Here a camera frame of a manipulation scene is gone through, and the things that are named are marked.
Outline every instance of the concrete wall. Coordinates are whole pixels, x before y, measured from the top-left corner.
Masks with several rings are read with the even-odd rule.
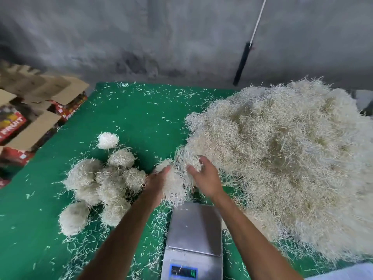
[[[263,0],[0,0],[0,46],[96,81],[233,88]],[[373,89],[373,0],[268,0],[239,87]]]

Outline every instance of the green table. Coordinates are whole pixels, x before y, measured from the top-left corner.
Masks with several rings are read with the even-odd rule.
[[[176,148],[185,144],[188,130],[184,118],[188,113],[200,112],[210,100],[234,92],[122,82],[97,84],[88,102],[0,190],[0,280],[72,278],[109,233],[98,220],[100,207],[91,212],[86,229],[69,242],[59,234],[58,226],[59,213],[73,198],[59,183],[65,171],[78,159],[106,161],[108,157],[108,151],[95,148],[97,134],[116,133],[121,144],[133,148],[136,166],[150,172],[160,158],[173,157]],[[165,207],[157,212],[148,221],[138,246],[132,266],[134,279],[159,279],[159,248],[164,245],[170,214]],[[246,279],[236,247],[228,237],[223,241],[225,278]],[[331,267],[317,255],[295,259],[292,264],[304,277]]]

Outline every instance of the person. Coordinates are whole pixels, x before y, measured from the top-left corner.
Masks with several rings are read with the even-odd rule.
[[[200,172],[190,165],[187,170],[197,187],[219,210],[251,279],[303,279],[224,192],[215,166],[205,156],[200,157],[200,162],[203,164]],[[126,279],[145,224],[161,203],[162,188],[169,171],[170,166],[167,166],[158,174],[148,176],[142,194],[83,269],[79,280]]]

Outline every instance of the digital scale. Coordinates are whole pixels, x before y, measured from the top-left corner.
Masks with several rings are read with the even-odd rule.
[[[161,280],[223,279],[221,217],[214,206],[193,202],[174,208]]]

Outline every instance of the person's left arm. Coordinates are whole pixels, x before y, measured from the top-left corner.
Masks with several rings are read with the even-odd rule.
[[[78,280],[126,279],[145,224],[161,203],[164,178],[169,170],[168,166],[158,174],[148,176],[140,197],[110,233],[95,258],[83,269]]]

